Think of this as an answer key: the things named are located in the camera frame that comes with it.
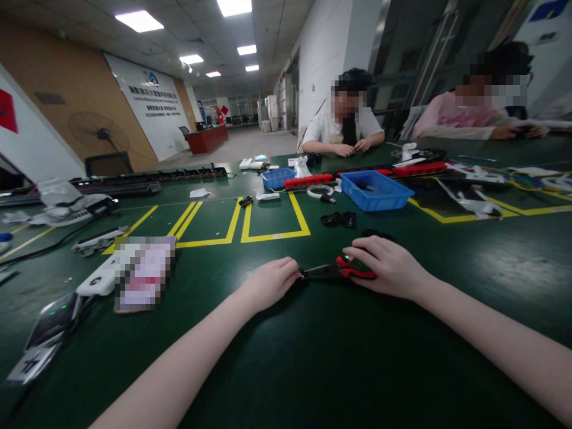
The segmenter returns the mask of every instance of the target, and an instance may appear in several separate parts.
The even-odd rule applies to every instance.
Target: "white cable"
[[[308,187],[308,195],[311,196],[312,198],[322,198],[323,194],[316,194],[315,192],[312,192],[316,189],[324,189],[326,191],[328,191],[328,195],[331,197],[332,195],[334,195],[334,189],[331,186],[328,185],[312,185]]]

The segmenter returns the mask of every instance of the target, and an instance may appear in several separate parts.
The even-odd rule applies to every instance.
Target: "doorway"
[[[284,119],[284,127],[293,135],[298,137],[298,120],[299,120],[299,89],[300,89],[300,48],[296,51],[294,59],[286,70],[285,80],[285,99],[286,99],[286,118]]]

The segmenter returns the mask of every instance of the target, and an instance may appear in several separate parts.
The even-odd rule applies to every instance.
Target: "floor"
[[[210,163],[223,163],[252,158],[256,155],[269,157],[296,152],[296,137],[286,130],[263,133],[257,126],[229,128],[228,142],[208,155],[194,156],[190,151],[175,154],[149,168],[161,169],[208,166]]]

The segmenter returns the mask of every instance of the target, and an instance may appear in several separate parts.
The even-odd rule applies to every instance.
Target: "red desk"
[[[209,154],[228,141],[228,131],[224,125],[197,131],[185,136],[193,154]]]

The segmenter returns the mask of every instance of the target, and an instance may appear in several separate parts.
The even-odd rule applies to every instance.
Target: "logo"
[[[157,76],[155,76],[155,74],[152,71],[143,70],[143,76],[145,76],[145,80],[148,83],[154,83],[155,86],[159,86],[159,81],[157,79]]]

